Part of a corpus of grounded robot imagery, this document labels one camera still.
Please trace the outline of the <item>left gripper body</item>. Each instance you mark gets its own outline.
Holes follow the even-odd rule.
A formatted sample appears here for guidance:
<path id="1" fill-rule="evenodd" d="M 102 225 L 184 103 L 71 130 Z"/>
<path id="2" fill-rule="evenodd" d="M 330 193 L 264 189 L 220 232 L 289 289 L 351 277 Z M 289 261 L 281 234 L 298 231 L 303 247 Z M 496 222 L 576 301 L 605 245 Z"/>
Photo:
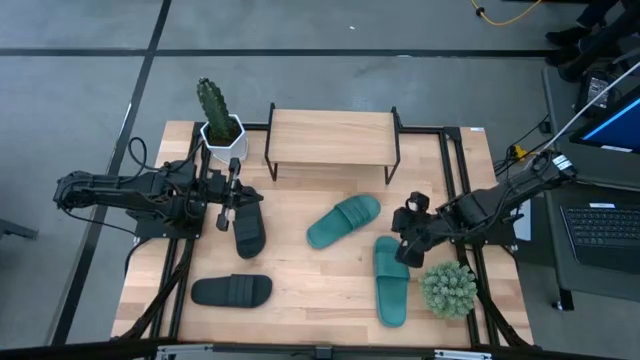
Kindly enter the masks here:
<path id="1" fill-rule="evenodd" d="M 240 170 L 241 162 L 238 158 L 230 159 L 227 175 L 223 175 L 221 170 L 211 170 L 207 183 L 207 201 L 222 206 L 216 220 L 218 230 L 227 231 L 229 212 L 250 202 L 250 195 L 239 180 Z"/>

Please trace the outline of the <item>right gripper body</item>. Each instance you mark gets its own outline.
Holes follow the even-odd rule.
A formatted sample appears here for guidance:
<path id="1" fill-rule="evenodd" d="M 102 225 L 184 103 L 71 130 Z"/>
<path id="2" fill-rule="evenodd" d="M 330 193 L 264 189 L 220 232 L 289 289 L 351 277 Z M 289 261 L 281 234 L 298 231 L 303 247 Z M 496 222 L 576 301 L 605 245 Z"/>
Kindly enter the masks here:
<path id="1" fill-rule="evenodd" d="M 407 207 L 399 207 L 393 213 L 391 231 L 400 236 L 400 249 L 431 249 L 440 244 L 435 224 L 440 220 L 439 214 L 424 211 L 413 211 Z"/>

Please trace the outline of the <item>black rubber slide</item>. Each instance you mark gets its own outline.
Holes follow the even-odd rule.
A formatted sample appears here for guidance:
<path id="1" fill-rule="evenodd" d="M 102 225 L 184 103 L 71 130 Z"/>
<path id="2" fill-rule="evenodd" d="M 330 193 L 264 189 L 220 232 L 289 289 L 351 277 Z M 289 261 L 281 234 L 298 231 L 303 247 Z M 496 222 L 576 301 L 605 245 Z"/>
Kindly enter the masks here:
<path id="1" fill-rule="evenodd" d="M 191 299 L 203 306 L 256 308 L 270 297 L 273 282 L 266 275 L 232 274 L 197 280 Z"/>
<path id="2" fill-rule="evenodd" d="M 258 203 L 248 204 L 235 211 L 233 221 L 236 250 L 242 259 L 256 257 L 266 244 L 266 231 Z"/>

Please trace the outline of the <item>green rubber slide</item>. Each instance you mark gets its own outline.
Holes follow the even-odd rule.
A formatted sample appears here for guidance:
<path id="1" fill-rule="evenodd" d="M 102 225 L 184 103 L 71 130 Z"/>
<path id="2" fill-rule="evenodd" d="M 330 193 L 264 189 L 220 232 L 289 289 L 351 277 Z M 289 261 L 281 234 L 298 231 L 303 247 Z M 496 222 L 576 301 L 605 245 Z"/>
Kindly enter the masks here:
<path id="1" fill-rule="evenodd" d="M 373 247 L 376 309 L 386 327 L 401 327 L 406 321 L 410 273 L 395 258 L 399 243 L 392 237 L 379 237 Z"/>
<path id="2" fill-rule="evenodd" d="M 375 220 L 381 212 L 379 201 L 371 195 L 355 195 L 337 203 L 313 223 L 306 232 L 314 249 L 326 248 Z"/>

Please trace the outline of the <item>wooden shelf black metal legs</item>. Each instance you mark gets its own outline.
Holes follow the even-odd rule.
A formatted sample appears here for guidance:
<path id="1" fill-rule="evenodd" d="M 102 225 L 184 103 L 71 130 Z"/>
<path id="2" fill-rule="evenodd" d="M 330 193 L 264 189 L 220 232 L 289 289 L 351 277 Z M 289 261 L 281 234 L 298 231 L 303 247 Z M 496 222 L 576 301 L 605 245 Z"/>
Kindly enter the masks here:
<path id="1" fill-rule="evenodd" d="M 272 180 L 278 165 L 381 166 L 390 184 L 401 162 L 397 108 L 388 112 L 301 110 L 270 105 L 264 159 Z"/>

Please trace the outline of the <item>white hexagonal plant pot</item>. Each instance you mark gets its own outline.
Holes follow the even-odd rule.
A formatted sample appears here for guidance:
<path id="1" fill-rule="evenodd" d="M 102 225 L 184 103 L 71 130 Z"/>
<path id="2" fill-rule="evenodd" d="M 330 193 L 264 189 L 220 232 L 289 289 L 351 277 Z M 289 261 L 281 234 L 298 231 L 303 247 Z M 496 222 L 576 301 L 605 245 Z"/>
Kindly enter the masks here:
<path id="1" fill-rule="evenodd" d="M 240 161 L 244 161 L 248 155 L 249 141 L 247 133 L 240 118 L 236 114 L 230 114 L 230 117 L 239 126 L 240 133 L 238 137 L 229 146 L 214 146 L 208 142 L 207 133 L 209 130 L 209 124 L 205 123 L 200 128 L 200 134 L 204 140 L 206 148 L 211 155 L 219 161 L 229 164 L 232 158 L 238 158 Z"/>

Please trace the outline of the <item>round green succulent plant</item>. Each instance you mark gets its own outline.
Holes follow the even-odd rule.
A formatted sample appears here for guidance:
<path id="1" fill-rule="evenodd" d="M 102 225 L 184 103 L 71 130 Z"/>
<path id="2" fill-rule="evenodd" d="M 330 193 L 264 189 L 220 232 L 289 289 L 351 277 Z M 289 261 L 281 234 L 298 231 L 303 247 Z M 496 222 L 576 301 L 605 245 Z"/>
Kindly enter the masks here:
<path id="1" fill-rule="evenodd" d="M 468 265 L 448 261 L 431 267 L 419 278 L 424 303 L 436 317 L 465 318 L 474 308 L 476 278 Z"/>

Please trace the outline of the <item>green cactus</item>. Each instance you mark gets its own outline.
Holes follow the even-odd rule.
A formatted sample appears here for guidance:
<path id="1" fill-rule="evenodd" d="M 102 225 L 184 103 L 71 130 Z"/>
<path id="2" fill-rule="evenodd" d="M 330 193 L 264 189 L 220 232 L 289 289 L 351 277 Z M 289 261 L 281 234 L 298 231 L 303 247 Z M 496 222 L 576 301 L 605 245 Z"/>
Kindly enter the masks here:
<path id="1" fill-rule="evenodd" d="M 228 111 L 221 89 L 203 77 L 198 80 L 196 93 L 207 118 L 208 143 L 212 146 L 230 146 L 240 135 L 240 128 Z"/>

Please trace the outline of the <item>grey side table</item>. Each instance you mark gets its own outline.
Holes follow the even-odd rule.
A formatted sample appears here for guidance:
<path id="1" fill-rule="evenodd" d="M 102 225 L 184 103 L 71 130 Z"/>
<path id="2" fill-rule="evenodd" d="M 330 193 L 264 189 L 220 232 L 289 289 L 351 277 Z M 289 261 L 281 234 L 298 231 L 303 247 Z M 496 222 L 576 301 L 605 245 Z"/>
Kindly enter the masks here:
<path id="1" fill-rule="evenodd" d="M 633 266 L 636 274 L 584 265 L 575 259 L 569 234 L 561 219 L 563 205 L 589 205 L 589 203 L 640 204 L 640 155 L 623 154 L 613 150 L 598 150 L 569 140 L 565 133 L 555 142 L 576 167 L 574 184 L 547 191 L 543 194 L 550 225 L 555 273 L 560 290 L 557 304 L 565 309 L 571 306 L 574 292 L 619 298 L 640 302 L 640 253 L 621 250 L 609 256 L 591 252 L 589 260 L 605 260 Z"/>

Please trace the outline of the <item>black laptop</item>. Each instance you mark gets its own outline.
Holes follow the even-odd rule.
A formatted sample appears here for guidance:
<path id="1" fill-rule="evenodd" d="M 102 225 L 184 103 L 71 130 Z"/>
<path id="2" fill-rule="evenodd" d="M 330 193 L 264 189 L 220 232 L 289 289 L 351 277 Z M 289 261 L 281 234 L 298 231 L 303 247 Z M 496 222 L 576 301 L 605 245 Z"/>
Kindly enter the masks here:
<path id="1" fill-rule="evenodd" d="M 589 203 L 560 211 L 578 263 L 640 275 L 640 204 Z"/>

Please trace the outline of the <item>monitor with blue screen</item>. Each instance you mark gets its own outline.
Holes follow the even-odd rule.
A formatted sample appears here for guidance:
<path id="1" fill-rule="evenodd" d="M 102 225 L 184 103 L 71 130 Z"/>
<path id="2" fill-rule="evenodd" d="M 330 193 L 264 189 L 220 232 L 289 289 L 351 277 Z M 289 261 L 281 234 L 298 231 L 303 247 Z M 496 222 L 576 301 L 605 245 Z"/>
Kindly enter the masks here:
<path id="1" fill-rule="evenodd" d="M 570 141 L 640 154 L 640 89 L 629 92 L 601 116 L 579 128 Z"/>

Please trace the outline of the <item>black power adapter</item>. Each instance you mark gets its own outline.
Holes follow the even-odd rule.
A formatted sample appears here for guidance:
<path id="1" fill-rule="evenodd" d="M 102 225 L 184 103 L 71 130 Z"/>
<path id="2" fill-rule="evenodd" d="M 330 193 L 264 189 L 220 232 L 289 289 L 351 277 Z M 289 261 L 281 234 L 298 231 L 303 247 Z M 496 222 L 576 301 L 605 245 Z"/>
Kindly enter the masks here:
<path id="1" fill-rule="evenodd" d="M 575 110 L 579 112 L 583 107 L 603 92 L 615 78 L 604 70 L 591 70 L 583 74 L 581 78 L 578 98 Z M 612 88 L 600 96 L 591 106 L 582 113 L 585 117 L 594 117 L 605 112 L 615 100 L 615 89 Z"/>

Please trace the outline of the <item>person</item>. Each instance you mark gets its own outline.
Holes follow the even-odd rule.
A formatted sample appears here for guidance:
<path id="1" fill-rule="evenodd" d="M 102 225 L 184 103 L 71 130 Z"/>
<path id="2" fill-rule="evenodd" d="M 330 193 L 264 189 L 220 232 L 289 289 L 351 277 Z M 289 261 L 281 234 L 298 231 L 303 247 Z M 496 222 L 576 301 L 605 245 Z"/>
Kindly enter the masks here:
<path id="1" fill-rule="evenodd" d="M 595 32 L 618 3 L 623 7 L 620 16 Z M 545 61 L 558 68 L 563 80 L 575 82 L 595 62 L 619 56 L 618 43 L 633 34 L 640 36 L 640 0 L 589 0 L 573 27 L 545 34 L 548 42 L 559 46 Z"/>

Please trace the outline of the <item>black aluminium table frame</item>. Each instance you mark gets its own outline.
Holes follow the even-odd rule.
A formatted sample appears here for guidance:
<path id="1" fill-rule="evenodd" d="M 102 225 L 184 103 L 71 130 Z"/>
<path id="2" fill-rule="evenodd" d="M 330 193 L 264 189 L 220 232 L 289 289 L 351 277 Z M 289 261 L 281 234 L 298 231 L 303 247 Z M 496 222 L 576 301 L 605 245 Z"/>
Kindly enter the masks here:
<path id="1" fill-rule="evenodd" d="M 182 343 L 332 345 L 469 349 L 503 344 L 504 338 L 482 310 L 464 320 L 440 319 L 429 312 L 413 270 L 405 323 L 389 328 L 376 312 L 373 272 L 375 240 L 390 231 L 393 211 L 418 190 L 433 205 L 495 178 L 485 133 L 479 128 L 406 127 L 399 133 L 401 162 L 390 184 L 379 167 L 290 165 L 272 180 L 264 159 L 267 131 L 255 125 L 242 181 L 263 197 L 265 248 L 240 258 L 231 232 L 215 226 L 210 207 L 196 241 L 189 271 L 157 316 L 153 335 Z M 315 250 L 307 228 L 337 202 L 358 193 L 375 196 L 380 216 L 332 246 Z M 265 304 L 254 309 L 195 304 L 195 281 L 230 274 L 264 274 L 273 282 Z"/>

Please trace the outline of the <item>silver aluminium bracket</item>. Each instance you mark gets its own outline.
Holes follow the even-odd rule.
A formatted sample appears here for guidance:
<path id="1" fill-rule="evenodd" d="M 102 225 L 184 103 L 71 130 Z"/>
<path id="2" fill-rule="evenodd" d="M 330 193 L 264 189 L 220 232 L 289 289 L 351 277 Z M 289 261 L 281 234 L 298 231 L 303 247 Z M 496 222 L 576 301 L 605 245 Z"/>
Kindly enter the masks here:
<path id="1" fill-rule="evenodd" d="M 180 344 L 159 346 L 157 348 L 155 360 L 175 360 L 178 355 L 192 355 L 212 351 L 212 344 Z"/>
<path id="2" fill-rule="evenodd" d="M 490 353 L 436 349 L 434 351 L 434 360 L 493 360 L 493 359 Z"/>

